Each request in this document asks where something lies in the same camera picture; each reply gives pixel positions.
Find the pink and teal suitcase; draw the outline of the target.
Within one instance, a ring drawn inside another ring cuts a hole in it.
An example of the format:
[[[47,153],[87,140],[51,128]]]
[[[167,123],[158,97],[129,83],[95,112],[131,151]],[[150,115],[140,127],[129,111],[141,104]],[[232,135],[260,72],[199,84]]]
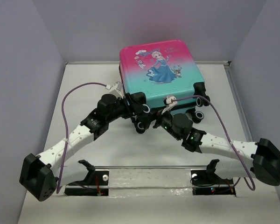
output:
[[[187,45],[181,40],[169,40],[133,45],[119,53],[119,73],[125,94],[142,92],[146,105],[154,113],[165,107],[166,97],[179,102],[172,115],[188,113],[194,123],[200,123],[204,114],[197,107],[208,106],[193,95],[206,95],[205,80]]]

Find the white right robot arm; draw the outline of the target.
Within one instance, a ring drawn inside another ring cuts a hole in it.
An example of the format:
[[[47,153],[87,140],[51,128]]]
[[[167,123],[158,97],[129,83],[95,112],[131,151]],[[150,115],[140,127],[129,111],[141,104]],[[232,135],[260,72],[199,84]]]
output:
[[[280,185],[280,150],[267,139],[258,142],[227,140],[193,127],[193,122],[182,113],[165,112],[156,120],[182,147],[190,152],[215,154],[229,161],[213,159],[207,165],[206,179],[216,183],[220,179],[251,177],[271,186]]]

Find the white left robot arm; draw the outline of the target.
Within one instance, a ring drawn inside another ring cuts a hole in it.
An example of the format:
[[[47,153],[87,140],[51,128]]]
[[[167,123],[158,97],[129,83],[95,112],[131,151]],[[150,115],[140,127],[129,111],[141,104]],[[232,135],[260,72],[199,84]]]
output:
[[[118,118],[145,116],[149,112],[143,92],[127,93],[123,98],[104,94],[97,107],[63,140],[38,155],[24,158],[20,184],[38,201],[47,200],[58,187],[68,184],[63,166],[78,150],[99,138]]]

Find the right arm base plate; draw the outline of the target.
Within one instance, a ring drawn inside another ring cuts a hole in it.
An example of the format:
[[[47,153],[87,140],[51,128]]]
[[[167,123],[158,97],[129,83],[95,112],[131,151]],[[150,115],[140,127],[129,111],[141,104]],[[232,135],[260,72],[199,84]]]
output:
[[[206,169],[191,170],[190,183],[194,196],[236,195],[233,179],[215,174],[219,159],[211,160]]]

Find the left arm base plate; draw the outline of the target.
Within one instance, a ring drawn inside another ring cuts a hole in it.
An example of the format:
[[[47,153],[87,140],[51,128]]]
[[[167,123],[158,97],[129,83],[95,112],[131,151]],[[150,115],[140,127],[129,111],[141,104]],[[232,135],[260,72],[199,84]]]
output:
[[[63,168],[61,184],[67,196],[108,196],[109,170],[79,160]]]

